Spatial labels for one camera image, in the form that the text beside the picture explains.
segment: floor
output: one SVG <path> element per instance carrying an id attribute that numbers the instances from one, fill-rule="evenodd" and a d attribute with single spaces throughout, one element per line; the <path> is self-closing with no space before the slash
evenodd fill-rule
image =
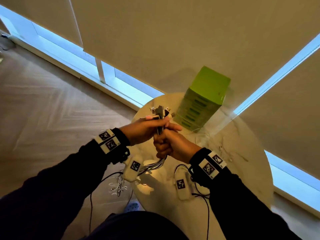
<path id="1" fill-rule="evenodd" d="M 0 197 L 29 177 L 76 152 L 101 130 L 130 123 L 135 111 L 86 82 L 17 47 L 3 52 L 0 64 Z M 123 168 L 110 165 L 105 175 Z M 93 193 L 92 229 L 110 213 L 121 212 L 131 195 L 111 195 L 116 178 Z M 320 236 L 320 220 L 275 194 L 272 210 L 304 240 Z M 63 239 L 88 234 L 87 198 Z"/>

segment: white marble table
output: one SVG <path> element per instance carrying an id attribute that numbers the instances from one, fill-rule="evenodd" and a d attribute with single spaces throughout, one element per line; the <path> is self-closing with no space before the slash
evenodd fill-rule
<path id="1" fill-rule="evenodd" d="M 157 97 L 143 106 L 133 121 L 149 115 L 149 108 L 152 106 L 162 105 L 171 108 L 172 112 L 177 111 L 183 96 L 184 93 L 173 93 Z M 270 208 L 273 181 L 264 150 L 253 132 L 239 117 L 230 121 L 231 119 L 220 109 L 204 126 L 204 132 L 195 134 L 183 129 L 181 133 L 190 141 L 220 154 L 230 171 L 238 174 L 243 183 Z M 153 139 L 131 147 L 130 152 L 132 155 L 142 154 L 146 164 L 158 160 Z M 169 156 L 160 169 L 143 174 L 132 183 L 134 193 L 146 211 L 158 213 L 171 220 L 190 240 L 206 239 L 208 210 L 204 199 L 178 199 L 174 185 L 174 169 L 180 163 Z M 211 208 L 209 239 L 225 239 Z"/>

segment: black sleeve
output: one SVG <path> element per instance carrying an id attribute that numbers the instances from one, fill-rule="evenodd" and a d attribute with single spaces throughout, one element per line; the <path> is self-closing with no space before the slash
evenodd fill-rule
<path id="1" fill-rule="evenodd" d="M 202 148 L 190 160 L 191 165 L 202 161 L 210 152 Z M 194 176 L 210 189 L 210 206 L 227 240 L 300 239 L 227 167 L 213 179 L 199 170 L 194 170 Z"/>
<path id="2" fill-rule="evenodd" d="M 122 150 L 129 145 L 121 130 L 112 131 L 122 147 L 105 154 L 92 140 L 4 196 L 0 200 L 0 239 L 61 239 L 84 199 L 101 182 L 107 166 L 119 162 Z"/>

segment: round table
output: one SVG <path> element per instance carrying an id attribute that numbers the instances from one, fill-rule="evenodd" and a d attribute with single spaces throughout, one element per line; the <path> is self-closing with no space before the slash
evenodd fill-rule
<path id="1" fill-rule="evenodd" d="M 184 93 L 171 93 L 154 98 L 136 113 L 132 121 L 150 115 L 152 106 L 157 108 L 162 105 L 165 108 L 169 107 L 171 112 L 175 112 L 183 96 Z M 231 120 L 230 116 L 226 116 L 219 109 L 206 123 L 203 131 L 193 133 L 183 128 L 180 133 L 190 141 L 214 150 L 227 162 L 230 171 L 238 174 L 242 182 L 270 208 L 273 199 L 270 165 L 263 147 L 249 127 L 240 117 Z M 153 139 L 131 147 L 130 153 L 131 155 L 141 154 L 145 164 L 158 161 Z M 133 191 L 146 211 L 166 217 L 190 240 L 206 239 L 207 205 L 201 197 L 192 197 L 186 201 L 179 200 L 174 185 L 174 169 L 178 164 L 181 162 L 168 156 L 161 168 L 142 174 L 131 183 Z M 207 189 L 201 187 L 199 190 L 204 194 Z M 211 208 L 209 239 L 225 239 Z"/>

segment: person's right hand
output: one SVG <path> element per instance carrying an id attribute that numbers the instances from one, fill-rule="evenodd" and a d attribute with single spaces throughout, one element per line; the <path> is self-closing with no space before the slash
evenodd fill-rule
<path id="1" fill-rule="evenodd" d="M 193 155 L 201 149 L 200 146 L 187 140 L 186 137 L 174 130 L 165 129 L 161 135 L 155 134 L 154 146 L 157 150 L 157 158 L 169 155 L 179 161 L 189 164 Z"/>

